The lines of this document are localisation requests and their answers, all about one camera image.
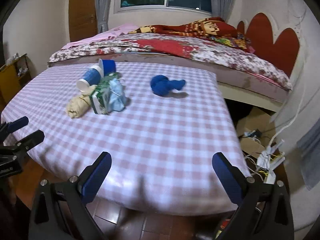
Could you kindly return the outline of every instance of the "screw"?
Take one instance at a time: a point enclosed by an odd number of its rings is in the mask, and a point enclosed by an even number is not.
[[[40,182],[40,185],[41,186],[44,186],[44,185],[46,185],[47,184],[47,180],[46,179],[43,179],[43,180],[41,180],[41,182]]]
[[[76,182],[77,180],[78,180],[77,176],[71,176],[70,179],[69,179],[69,181],[72,182],[72,183]]]
[[[249,183],[254,183],[255,180],[254,180],[253,177],[247,177],[247,182],[249,182]]]
[[[283,187],[284,186],[284,183],[281,180],[278,180],[277,184],[278,184],[279,187]]]

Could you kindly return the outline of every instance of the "white and blue cup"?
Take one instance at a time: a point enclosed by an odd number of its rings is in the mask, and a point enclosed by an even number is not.
[[[76,86],[81,92],[85,92],[88,87],[98,85],[101,78],[103,78],[102,69],[97,65],[92,65],[82,78],[77,81]]]
[[[99,67],[103,70],[103,76],[116,72],[116,63],[111,59],[99,58]]]

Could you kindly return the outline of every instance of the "rolled towel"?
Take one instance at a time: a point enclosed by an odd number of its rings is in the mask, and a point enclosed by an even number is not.
[[[96,87],[97,85],[92,85],[82,92],[81,95],[77,95],[70,99],[66,106],[66,113],[70,118],[79,118],[87,112],[91,106],[89,96]]]

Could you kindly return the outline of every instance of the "window sill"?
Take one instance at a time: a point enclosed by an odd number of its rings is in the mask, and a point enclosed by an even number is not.
[[[122,13],[122,12],[130,12],[130,11],[137,11],[137,10],[165,10],[165,11],[186,11],[186,12],[193,12],[193,13],[200,13],[203,15],[212,16],[211,13],[201,10],[189,9],[189,8],[182,8],[182,7],[166,7],[164,5],[140,5],[140,6],[128,6],[122,7],[115,10],[115,13]]]

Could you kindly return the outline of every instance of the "blue gripper pad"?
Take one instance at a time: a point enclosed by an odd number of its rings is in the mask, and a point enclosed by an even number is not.
[[[110,153],[107,153],[107,152],[101,153],[98,159],[91,166],[94,166],[96,162],[99,161],[102,155],[104,155],[102,160],[96,166],[96,168],[92,171],[89,178],[86,180],[86,182],[82,186],[81,200],[84,205],[93,201],[104,179],[106,178],[108,172],[110,171],[112,158]]]
[[[237,167],[232,166],[222,153],[213,155],[212,167],[231,202],[239,206],[242,203],[246,189],[244,175]]]
[[[24,116],[14,122],[11,122],[8,124],[8,129],[7,129],[7,133],[13,133],[19,129],[21,129],[22,127],[28,125],[29,123],[29,119],[28,117]]]

